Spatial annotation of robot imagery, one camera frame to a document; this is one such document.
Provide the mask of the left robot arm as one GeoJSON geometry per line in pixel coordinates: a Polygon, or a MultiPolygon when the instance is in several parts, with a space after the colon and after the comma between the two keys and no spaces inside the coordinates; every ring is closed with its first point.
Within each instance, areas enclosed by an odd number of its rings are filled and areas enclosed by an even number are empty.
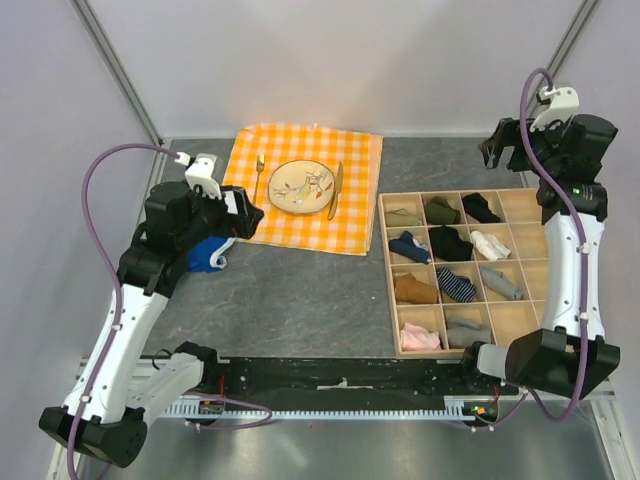
{"type": "Polygon", "coordinates": [[[120,257],[111,306],[80,379],[39,420],[69,451],[119,468],[136,459],[149,428],[174,401],[191,390],[211,392],[220,382],[216,351],[185,342],[143,384],[131,385],[148,336],[188,270],[189,253],[210,237],[249,239],[264,216],[242,187],[224,186],[211,198],[176,181],[154,186],[144,211],[120,257]]]}

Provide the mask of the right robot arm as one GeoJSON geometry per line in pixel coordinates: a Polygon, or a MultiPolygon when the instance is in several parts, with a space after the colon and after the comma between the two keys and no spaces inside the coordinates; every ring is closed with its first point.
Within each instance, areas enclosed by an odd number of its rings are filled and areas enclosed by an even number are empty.
{"type": "Polygon", "coordinates": [[[608,120],[578,114],[530,133],[544,173],[537,204],[547,241],[544,315],[537,330],[506,346],[467,347],[458,381],[477,394],[494,378],[565,398],[584,398],[620,363],[605,340],[599,309],[599,248],[608,214],[606,189],[596,177],[618,133],[608,120]]]}

